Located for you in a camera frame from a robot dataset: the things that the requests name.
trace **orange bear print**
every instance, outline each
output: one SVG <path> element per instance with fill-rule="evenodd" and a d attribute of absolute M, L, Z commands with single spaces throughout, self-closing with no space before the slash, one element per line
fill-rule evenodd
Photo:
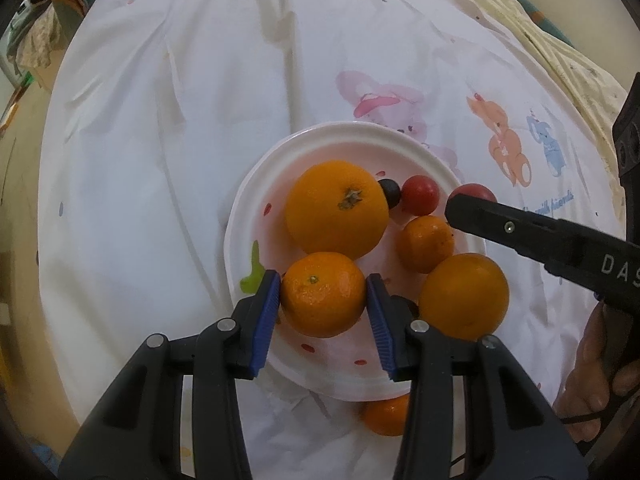
<path fill-rule="evenodd" d="M 509 127 L 507 113 L 492 101 L 485 101 L 480 94 L 474 98 L 466 98 L 471 111 L 482 119 L 482 122 L 492 131 L 489 140 L 489 154 L 498 164 L 514 186 L 520 184 L 527 187 L 531 184 L 531 164 L 522 153 L 520 137 Z"/>

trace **mandarin orange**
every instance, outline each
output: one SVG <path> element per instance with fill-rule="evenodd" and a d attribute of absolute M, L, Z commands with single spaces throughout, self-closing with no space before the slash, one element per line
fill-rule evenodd
<path fill-rule="evenodd" d="M 500 326 L 509 306 L 509 285 L 500 267 L 482 254 L 456 254 L 424 280 L 420 318 L 443 334 L 476 341 Z"/>
<path fill-rule="evenodd" d="M 282 279 L 280 303 L 298 332 L 333 337 L 356 324 L 365 306 L 364 275 L 343 254 L 313 253 L 296 261 Z"/>
<path fill-rule="evenodd" d="M 396 238 L 396 251 L 406 270 L 427 274 L 453 254 L 454 237 L 449 225 L 437 216 L 414 218 Z"/>
<path fill-rule="evenodd" d="M 400 436 L 409 411 L 409 394 L 389 400 L 367 402 L 362 410 L 362 421 L 374 433 Z"/>
<path fill-rule="evenodd" d="M 385 194 L 363 168 L 344 160 L 300 176 L 285 205 L 287 230 L 307 254 L 329 251 L 356 260 L 380 241 L 389 220 Z"/>

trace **white plate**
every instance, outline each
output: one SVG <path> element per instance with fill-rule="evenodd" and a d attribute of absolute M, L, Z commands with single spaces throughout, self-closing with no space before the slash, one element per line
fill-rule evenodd
<path fill-rule="evenodd" d="M 240 281 L 251 273 L 254 242 L 260 262 L 283 274 L 304 256 L 286 231 L 284 203 L 293 183 L 309 167 L 341 159 L 357 164 L 377 178 L 400 185 L 414 174 L 428 174 L 440 186 L 442 216 L 446 197 L 460 185 L 436 156 L 409 136 L 371 123 L 340 122 L 313 126 L 293 134 L 269 150 L 242 181 L 225 234 L 226 278 L 236 304 L 248 294 Z M 410 219 L 400 207 L 379 245 L 357 264 L 365 276 L 379 272 L 391 294 L 417 299 L 424 276 L 402 269 L 394 237 Z M 484 254 L 480 238 L 455 233 L 456 252 Z M 347 332 L 331 339 L 303 336 L 280 322 L 274 330 L 268 361 L 286 378 L 309 390 L 336 399 L 382 400 L 407 393 L 409 383 L 393 383 L 380 367 L 378 352 L 365 313 Z"/>

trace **cherry tomato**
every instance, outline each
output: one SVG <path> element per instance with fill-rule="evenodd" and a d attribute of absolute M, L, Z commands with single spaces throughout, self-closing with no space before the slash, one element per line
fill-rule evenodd
<path fill-rule="evenodd" d="M 491 202 L 498 202 L 498 199 L 491 192 L 491 190 L 482 184 L 463 184 L 462 186 L 457 187 L 453 190 L 453 192 L 449 195 L 449 198 L 456 196 L 459 193 L 463 193 L 469 196 L 475 196 L 476 198 L 484 198 L 485 200 L 490 200 Z"/>
<path fill-rule="evenodd" d="M 430 215 L 440 202 L 440 187 L 432 178 L 414 175 L 402 186 L 402 209 L 415 216 Z"/>

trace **human hand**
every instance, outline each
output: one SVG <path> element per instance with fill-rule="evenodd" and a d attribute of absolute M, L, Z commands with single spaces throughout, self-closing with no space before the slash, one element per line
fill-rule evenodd
<path fill-rule="evenodd" d="M 567 377 L 564 392 L 554 403 L 559 417 L 599 412 L 609 403 L 609 384 L 602 365 L 605 343 L 602 303 L 599 303 L 591 313 L 578 345 L 574 370 Z M 613 379 L 611 389 L 617 396 L 624 396 L 639 383 L 640 360 L 620 369 Z M 574 442 L 589 442 L 600 433 L 600 420 L 569 424 L 566 428 Z"/>

